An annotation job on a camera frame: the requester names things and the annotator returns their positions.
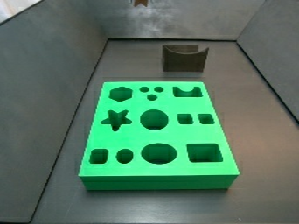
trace dark gray surface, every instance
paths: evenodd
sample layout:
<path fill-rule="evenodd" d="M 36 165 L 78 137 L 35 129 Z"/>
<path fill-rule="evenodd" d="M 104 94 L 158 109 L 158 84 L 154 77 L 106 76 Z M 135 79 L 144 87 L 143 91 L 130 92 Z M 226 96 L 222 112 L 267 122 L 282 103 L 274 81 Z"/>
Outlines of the dark gray surface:
<path fill-rule="evenodd" d="M 107 38 L 80 0 L 0 26 L 0 221 L 27 222 Z"/>
<path fill-rule="evenodd" d="M 298 0 L 268 0 L 238 43 L 299 121 L 298 12 Z"/>
<path fill-rule="evenodd" d="M 236 40 L 264 0 L 88 0 L 114 39 Z"/>
<path fill-rule="evenodd" d="M 122 45 L 140 50 L 123 53 L 108 77 Z M 155 76 L 163 45 L 210 47 L 206 78 Z M 240 169 L 227 191 L 86 191 L 78 174 L 103 81 L 204 81 Z M 298 150 L 295 120 L 235 43 L 108 41 L 32 223 L 298 223 Z"/>

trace green foam block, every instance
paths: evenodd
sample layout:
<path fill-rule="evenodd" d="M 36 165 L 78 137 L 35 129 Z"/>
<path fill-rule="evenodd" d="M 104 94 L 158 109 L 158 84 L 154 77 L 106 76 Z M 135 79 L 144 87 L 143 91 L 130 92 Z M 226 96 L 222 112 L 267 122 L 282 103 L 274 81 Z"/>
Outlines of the green foam block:
<path fill-rule="evenodd" d="M 79 177 L 88 190 L 219 189 L 239 175 L 202 82 L 106 82 Z"/>

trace square hole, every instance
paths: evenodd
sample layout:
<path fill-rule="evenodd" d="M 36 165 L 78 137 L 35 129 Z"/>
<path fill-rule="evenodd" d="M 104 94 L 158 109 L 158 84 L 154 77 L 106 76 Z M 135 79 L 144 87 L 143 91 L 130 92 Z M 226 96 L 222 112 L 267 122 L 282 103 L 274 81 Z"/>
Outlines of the square hole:
<path fill-rule="evenodd" d="M 192 163 L 223 161 L 220 147 L 215 143 L 188 143 L 187 151 Z"/>
<path fill-rule="evenodd" d="M 108 161 L 108 150 L 95 149 L 90 154 L 90 160 L 92 164 L 104 164 Z"/>
<path fill-rule="evenodd" d="M 202 124 L 214 124 L 214 118 L 210 114 L 199 114 L 199 119 Z"/>
<path fill-rule="evenodd" d="M 192 124 L 192 115 L 191 114 L 179 114 L 178 121 L 179 121 L 179 124 Z"/>

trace large circular hole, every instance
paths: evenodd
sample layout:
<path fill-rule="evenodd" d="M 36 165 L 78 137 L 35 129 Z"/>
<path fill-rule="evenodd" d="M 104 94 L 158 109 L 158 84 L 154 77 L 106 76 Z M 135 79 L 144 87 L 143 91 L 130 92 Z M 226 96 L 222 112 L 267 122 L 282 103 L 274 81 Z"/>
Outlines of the large circular hole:
<path fill-rule="evenodd" d="M 155 94 L 150 94 L 148 96 L 147 96 L 147 99 L 148 99 L 148 101 L 155 101 L 156 100 L 156 95 Z"/>
<path fill-rule="evenodd" d="M 148 92 L 148 91 L 150 91 L 150 87 L 140 87 L 140 91 L 142 91 L 143 93 Z"/>
<path fill-rule="evenodd" d="M 168 124 L 168 116 L 162 110 L 151 109 L 142 114 L 140 123 L 150 130 L 160 130 Z"/>
<path fill-rule="evenodd" d="M 127 164 L 132 161 L 134 159 L 134 152 L 131 150 L 120 150 L 116 154 L 116 161 L 120 164 Z"/>
<path fill-rule="evenodd" d="M 152 164 L 171 163 L 176 158 L 178 152 L 175 148 L 166 143 L 148 144 L 142 151 L 143 159 Z"/>

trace dark gray arch block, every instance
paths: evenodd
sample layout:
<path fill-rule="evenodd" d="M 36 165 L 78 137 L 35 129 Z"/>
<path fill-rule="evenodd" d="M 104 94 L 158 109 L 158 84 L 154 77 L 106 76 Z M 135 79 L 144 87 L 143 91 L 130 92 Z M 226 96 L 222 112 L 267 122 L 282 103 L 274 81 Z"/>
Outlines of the dark gray arch block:
<path fill-rule="evenodd" d="M 299 1 L 268 0 L 238 44 L 299 120 Z"/>
<path fill-rule="evenodd" d="M 0 222 L 28 222 L 107 38 L 84 1 L 0 26 Z"/>
<path fill-rule="evenodd" d="M 203 72 L 210 48 L 198 45 L 164 45 L 163 70 L 166 72 Z"/>

